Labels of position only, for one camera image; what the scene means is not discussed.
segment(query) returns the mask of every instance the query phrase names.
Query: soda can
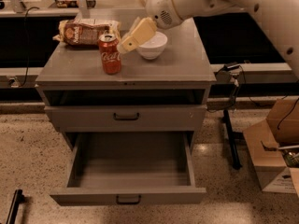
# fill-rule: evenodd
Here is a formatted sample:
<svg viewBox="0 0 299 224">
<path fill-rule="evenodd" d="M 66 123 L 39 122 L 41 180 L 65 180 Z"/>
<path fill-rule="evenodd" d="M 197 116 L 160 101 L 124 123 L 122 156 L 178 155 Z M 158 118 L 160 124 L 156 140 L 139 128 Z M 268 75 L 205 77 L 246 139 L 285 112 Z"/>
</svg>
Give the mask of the soda can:
<svg viewBox="0 0 299 224">
<path fill-rule="evenodd" d="M 114 34 L 100 35 L 98 46 L 105 73 L 116 74 L 121 70 L 121 56 L 117 50 L 119 41 Z"/>
</svg>

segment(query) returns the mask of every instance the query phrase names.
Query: gray cabinet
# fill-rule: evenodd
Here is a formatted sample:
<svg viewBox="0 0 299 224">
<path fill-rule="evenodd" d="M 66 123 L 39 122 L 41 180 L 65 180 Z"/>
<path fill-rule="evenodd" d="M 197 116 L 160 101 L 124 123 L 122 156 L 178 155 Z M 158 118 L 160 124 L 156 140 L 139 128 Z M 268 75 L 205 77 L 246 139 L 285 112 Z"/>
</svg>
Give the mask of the gray cabinet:
<svg viewBox="0 0 299 224">
<path fill-rule="evenodd" d="M 128 23 L 123 13 L 143 10 L 109 14 Z M 97 49 L 57 47 L 36 88 L 73 151 L 65 186 L 50 194 L 58 204 L 200 203 L 206 189 L 195 184 L 191 155 L 215 77 L 195 31 L 192 20 L 164 31 L 170 42 L 158 59 L 132 51 L 114 76 Z"/>
</svg>

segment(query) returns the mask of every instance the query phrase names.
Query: cardboard box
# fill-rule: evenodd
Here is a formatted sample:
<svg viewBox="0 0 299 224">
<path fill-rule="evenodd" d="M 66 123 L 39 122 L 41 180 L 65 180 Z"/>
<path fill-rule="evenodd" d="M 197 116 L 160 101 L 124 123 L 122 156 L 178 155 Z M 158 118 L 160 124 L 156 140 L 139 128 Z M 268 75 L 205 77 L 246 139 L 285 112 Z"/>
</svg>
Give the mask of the cardboard box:
<svg viewBox="0 0 299 224">
<path fill-rule="evenodd" d="M 281 152 L 275 150 L 279 143 L 299 141 L 299 102 L 277 100 L 267 118 L 248 127 L 243 134 L 262 191 L 299 196 L 299 168 L 289 168 Z"/>
</svg>

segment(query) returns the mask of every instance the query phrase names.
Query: open drawer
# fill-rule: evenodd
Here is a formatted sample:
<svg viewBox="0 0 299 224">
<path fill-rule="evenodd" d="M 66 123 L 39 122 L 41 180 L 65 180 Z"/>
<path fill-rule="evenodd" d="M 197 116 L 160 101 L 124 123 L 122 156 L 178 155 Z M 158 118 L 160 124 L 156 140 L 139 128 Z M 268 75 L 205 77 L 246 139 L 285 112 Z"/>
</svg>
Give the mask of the open drawer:
<svg viewBox="0 0 299 224">
<path fill-rule="evenodd" d="M 46 106 L 58 132 L 189 131 L 201 127 L 205 105 Z"/>
<path fill-rule="evenodd" d="M 80 133 L 59 205 L 200 203 L 184 132 Z"/>
</svg>

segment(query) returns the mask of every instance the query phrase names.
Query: floor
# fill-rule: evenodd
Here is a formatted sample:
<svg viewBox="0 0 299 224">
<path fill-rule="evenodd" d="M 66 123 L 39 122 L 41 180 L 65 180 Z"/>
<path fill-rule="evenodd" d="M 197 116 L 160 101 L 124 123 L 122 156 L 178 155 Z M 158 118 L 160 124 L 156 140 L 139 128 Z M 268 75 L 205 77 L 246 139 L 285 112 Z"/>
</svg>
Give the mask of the floor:
<svg viewBox="0 0 299 224">
<path fill-rule="evenodd" d="M 209 101 L 220 108 L 225 100 Z M 273 104 L 257 107 L 248 99 L 230 110 L 235 131 L 264 119 Z M 16 223 L 298 223 L 296 194 L 261 192 L 244 142 L 237 149 L 242 168 L 232 167 L 222 111 L 207 112 L 192 153 L 196 186 L 206 187 L 200 204 L 61 207 L 50 196 L 65 185 L 71 151 L 40 103 L 0 104 L 0 223 L 5 223 L 15 189 L 22 189 Z"/>
</svg>

